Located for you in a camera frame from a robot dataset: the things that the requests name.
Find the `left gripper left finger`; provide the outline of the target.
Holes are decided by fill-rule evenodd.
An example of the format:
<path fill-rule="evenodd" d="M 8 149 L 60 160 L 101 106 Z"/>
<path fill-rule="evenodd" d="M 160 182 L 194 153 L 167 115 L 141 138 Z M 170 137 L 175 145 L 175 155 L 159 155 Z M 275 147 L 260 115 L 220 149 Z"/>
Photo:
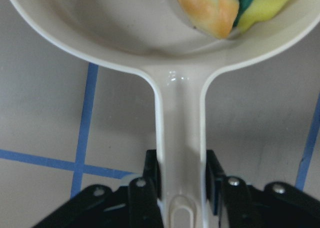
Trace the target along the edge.
<path fill-rule="evenodd" d="M 143 173 L 116 191 L 101 184 L 86 187 L 38 222 L 37 228 L 162 228 L 157 152 L 146 151 Z"/>

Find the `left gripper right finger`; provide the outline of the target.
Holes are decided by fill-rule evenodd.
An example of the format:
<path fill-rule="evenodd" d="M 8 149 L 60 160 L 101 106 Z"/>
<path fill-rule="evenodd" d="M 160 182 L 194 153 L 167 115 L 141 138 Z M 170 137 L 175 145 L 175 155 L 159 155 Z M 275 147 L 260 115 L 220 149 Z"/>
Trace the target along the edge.
<path fill-rule="evenodd" d="M 320 202 L 280 181 L 263 190 L 227 176 L 213 150 L 206 152 L 206 198 L 220 228 L 318 228 Z"/>

